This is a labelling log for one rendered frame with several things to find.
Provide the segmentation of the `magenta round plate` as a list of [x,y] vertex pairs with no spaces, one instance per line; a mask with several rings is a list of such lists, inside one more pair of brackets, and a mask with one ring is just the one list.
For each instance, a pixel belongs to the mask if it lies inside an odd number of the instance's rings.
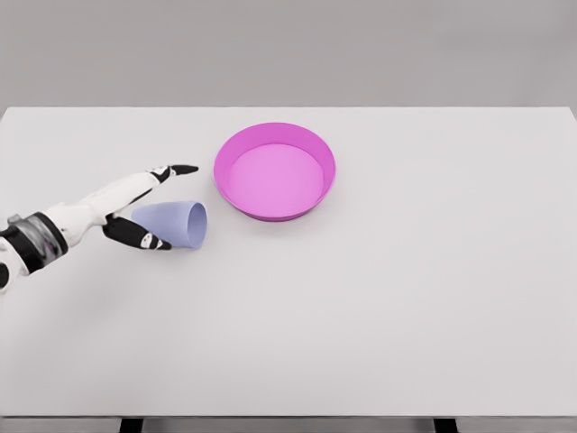
[[327,142],[290,123],[248,126],[232,135],[214,162],[215,184],[245,215],[284,222],[301,217],[329,193],[336,159]]

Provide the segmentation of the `lavender plastic cup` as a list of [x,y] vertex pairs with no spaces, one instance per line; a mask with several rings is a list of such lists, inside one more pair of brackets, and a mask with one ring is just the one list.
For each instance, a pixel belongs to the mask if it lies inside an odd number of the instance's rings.
[[195,201],[164,202],[137,207],[132,220],[173,247],[198,249],[206,239],[206,208]]

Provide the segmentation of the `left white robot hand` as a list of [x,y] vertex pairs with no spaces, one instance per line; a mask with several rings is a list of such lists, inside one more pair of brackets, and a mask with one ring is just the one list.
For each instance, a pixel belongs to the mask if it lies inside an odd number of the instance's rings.
[[188,175],[199,170],[198,166],[174,164],[139,172],[112,182],[83,198],[96,212],[96,224],[102,226],[105,237],[140,250],[169,251],[172,244],[160,239],[148,229],[118,213],[150,194],[153,189],[171,177]]

